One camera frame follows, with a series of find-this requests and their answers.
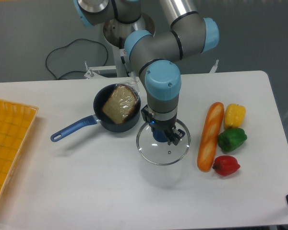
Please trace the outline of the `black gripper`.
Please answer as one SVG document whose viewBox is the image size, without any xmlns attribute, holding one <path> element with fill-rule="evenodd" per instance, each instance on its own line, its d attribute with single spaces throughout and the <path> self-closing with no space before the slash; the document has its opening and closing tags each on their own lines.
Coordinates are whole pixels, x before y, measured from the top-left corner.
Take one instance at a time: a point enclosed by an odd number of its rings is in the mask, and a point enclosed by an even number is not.
<svg viewBox="0 0 288 230">
<path fill-rule="evenodd" d="M 185 136 L 185 132 L 181 129 L 176 129 L 178 107 L 167 113 L 158 113 L 146 105 L 142 110 L 143 120 L 155 130 L 162 131 L 168 145 L 172 143 L 178 145 L 181 139 Z"/>
</svg>

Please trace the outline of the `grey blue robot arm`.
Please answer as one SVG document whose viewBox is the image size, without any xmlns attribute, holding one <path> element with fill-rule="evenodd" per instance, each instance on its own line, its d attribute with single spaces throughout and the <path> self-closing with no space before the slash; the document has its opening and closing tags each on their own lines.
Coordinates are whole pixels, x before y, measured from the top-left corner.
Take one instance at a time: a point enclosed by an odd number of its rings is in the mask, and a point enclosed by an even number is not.
<svg viewBox="0 0 288 230">
<path fill-rule="evenodd" d="M 170 30 L 156 36 L 148 30 L 138 0 L 76 0 L 74 5 L 85 26 L 114 23 L 108 41 L 126 51 L 146 90 L 144 121 L 156 141 L 177 145 L 185 133 L 176 129 L 181 76 L 175 63 L 216 47 L 216 22 L 201 17 L 190 0 L 162 0 Z"/>
</svg>

